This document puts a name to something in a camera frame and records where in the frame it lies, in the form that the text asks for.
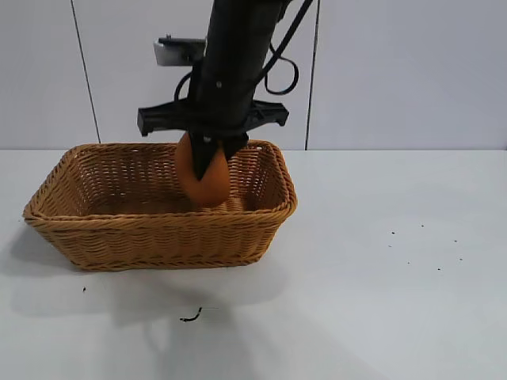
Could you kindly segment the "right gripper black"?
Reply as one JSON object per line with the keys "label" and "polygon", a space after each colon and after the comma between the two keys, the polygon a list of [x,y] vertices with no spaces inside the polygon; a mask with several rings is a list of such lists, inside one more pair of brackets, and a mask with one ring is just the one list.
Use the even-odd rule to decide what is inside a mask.
{"label": "right gripper black", "polygon": [[198,181],[219,149],[219,140],[213,136],[226,137],[223,152],[230,160],[247,146],[246,132],[272,123],[283,127],[288,120],[288,110],[281,103],[252,100],[243,95],[200,100],[200,84],[201,74],[194,69],[178,82],[172,101],[139,108],[137,114],[137,127],[143,137],[156,131],[190,132],[193,171]]}

